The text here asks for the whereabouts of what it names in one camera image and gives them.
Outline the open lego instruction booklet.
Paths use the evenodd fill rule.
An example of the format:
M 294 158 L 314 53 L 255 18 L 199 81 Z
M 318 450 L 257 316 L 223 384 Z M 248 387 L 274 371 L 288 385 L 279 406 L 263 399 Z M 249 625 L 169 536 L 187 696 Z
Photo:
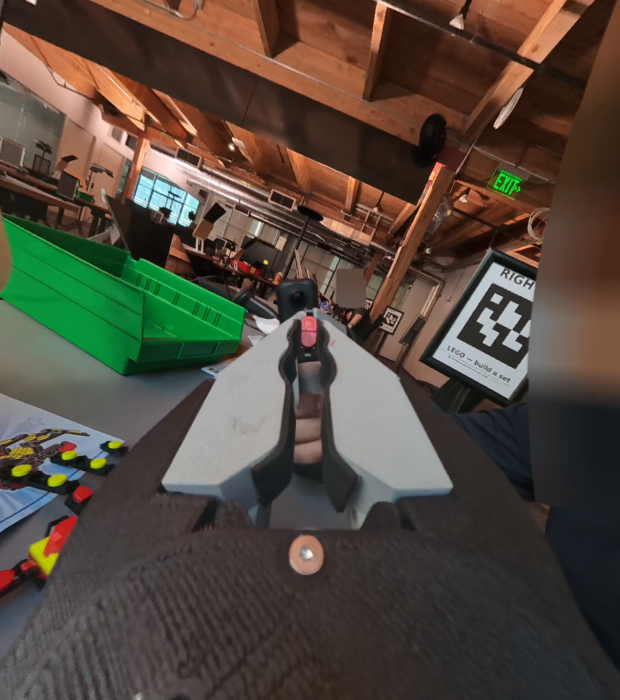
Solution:
M 87 474 L 50 461 L 57 452 L 76 450 L 90 459 L 102 457 L 115 465 L 121 456 L 101 450 L 101 443 L 121 439 L 0 394 L 0 470 L 30 464 L 48 475 L 80 480 Z M 34 488 L 0 489 L 0 533 L 40 510 L 57 496 Z

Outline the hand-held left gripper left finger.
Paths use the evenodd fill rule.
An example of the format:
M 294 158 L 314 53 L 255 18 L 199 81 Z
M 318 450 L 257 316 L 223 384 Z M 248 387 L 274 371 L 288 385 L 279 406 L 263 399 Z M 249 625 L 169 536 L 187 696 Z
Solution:
M 267 528 L 293 473 L 297 320 L 285 321 L 213 382 L 162 477 L 168 492 L 236 502 Z

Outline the green plastic bin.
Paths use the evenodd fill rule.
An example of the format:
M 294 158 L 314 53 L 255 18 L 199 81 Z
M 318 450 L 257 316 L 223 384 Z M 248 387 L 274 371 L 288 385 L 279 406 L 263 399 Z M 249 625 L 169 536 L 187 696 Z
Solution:
M 123 375 L 234 354 L 243 307 L 147 260 L 3 216 L 12 271 L 0 298 Z

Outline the black ceiling speaker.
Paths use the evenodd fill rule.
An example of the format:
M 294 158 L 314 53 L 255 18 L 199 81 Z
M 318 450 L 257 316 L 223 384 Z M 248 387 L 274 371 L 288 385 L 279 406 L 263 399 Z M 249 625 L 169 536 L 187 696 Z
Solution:
M 444 149 L 446 132 L 447 121 L 442 114 L 433 113 L 428 116 L 420 128 L 415 159 L 419 159 L 423 165 L 436 161 Z

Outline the black framed marker sign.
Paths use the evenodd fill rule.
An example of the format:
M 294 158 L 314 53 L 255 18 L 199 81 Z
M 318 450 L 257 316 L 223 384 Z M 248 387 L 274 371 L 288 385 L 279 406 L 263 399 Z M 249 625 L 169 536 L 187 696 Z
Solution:
M 527 390 L 537 268 L 487 252 L 420 362 L 506 407 Z

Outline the person's right forearm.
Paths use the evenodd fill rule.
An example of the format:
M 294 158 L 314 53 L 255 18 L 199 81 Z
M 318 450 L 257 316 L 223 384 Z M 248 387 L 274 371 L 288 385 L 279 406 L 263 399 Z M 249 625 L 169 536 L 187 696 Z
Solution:
M 495 462 L 519 495 L 533 502 L 528 408 L 526 402 L 517 402 L 505 408 L 449 416 Z

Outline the black floor lamp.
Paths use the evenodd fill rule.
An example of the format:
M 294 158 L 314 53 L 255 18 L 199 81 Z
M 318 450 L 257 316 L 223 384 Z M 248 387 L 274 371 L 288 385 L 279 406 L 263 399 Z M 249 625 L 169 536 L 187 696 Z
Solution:
M 305 235 L 305 232 L 306 232 L 306 230 L 307 230 L 308 225 L 310 224 L 310 222 L 318 223 L 318 222 L 322 222 L 322 221 L 323 221 L 323 215 L 320 214 L 319 212 L 315 211 L 314 209 L 308 207 L 308 206 L 298 206 L 298 207 L 297 207 L 297 211 L 298 211 L 302 216 L 305 217 L 305 220 L 304 220 L 304 222 L 303 222 L 303 225 L 302 225 L 300 234 L 299 234 L 299 236 L 298 236 L 298 238 L 297 238 L 297 241 L 295 242 L 295 245 L 294 245 L 294 247 L 293 247 L 293 249 L 292 249 L 292 253 L 289 255 L 288 264 L 287 264 L 287 266 L 286 266 L 286 268 L 285 268 L 285 271 L 284 271 L 283 274 L 282 274 L 282 278 L 281 278 L 281 279 L 282 279 L 283 281 L 286 280 L 286 279 L 288 278 L 288 274 L 289 274 L 290 269 L 291 269 L 291 267 L 292 267 L 292 265 L 293 265 L 293 262 L 294 262 L 294 260 L 295 260 L 295 254 L 296 254 L 296 252 L 297 252 L 297 250 L 298 250 L 298 248 L 299 248 L 300 243 L 301 243 L 301 242 L 303 241 L 303 239 L 304 239 L 304 235 Z

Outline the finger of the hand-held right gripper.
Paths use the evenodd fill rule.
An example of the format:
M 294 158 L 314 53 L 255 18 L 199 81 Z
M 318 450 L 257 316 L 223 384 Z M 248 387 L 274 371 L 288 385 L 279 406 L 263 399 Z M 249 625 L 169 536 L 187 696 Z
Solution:
M 350 338 L 347 328 L 321 309 L 317 310 L 317 334 L 320 340 L 331 340 L 332 334 Z

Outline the black barcode scanner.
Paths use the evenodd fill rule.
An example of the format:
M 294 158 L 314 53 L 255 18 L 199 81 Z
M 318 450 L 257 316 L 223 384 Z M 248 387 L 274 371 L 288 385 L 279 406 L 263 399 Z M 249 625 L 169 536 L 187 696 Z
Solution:
M 255 289 L 252 286 L 242 289 L 233 295 L 231 301 L 243 307 L 248 313 L 258 316 L 263 319 L 278 319 L 278 312 L 263 300 L 260 300 L 255 295 Z

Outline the person's right hand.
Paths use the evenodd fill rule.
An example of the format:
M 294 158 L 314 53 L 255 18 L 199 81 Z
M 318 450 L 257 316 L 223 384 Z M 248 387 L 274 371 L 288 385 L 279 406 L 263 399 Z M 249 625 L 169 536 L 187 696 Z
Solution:
M 323 397 L 303 392 L 295 410 L 295 473 L 314 483 L 323 483 L 322 445 Z

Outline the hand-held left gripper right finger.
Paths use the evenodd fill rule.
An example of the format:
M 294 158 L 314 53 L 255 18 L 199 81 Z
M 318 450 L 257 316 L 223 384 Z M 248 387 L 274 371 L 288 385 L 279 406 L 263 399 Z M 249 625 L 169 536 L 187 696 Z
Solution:
M 317 323 L 323 482 L 350 528 L 376 503 L 443 496 L 453 483 L 398 376 L 328 321 Z

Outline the green exit sign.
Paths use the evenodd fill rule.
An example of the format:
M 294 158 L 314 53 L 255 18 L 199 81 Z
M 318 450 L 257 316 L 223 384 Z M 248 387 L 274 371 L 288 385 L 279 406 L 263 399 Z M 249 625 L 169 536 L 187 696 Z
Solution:
M 498 167 L 489 178 L 486 189 L 507 199 L 516 200 L 524 182 L 525 177 L 519 173 Z

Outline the red yellow black lego assembly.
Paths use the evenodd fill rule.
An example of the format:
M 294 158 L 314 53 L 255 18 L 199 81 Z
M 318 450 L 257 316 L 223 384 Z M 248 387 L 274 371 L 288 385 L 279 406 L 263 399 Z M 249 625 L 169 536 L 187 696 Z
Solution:
M 45 582 L 77 522 L 75 514 L 52 522 L 47 535 L 28 548 L 24 559 L 11 568 L 0 570 L 0 597 L 16 590 L 27 580 Z

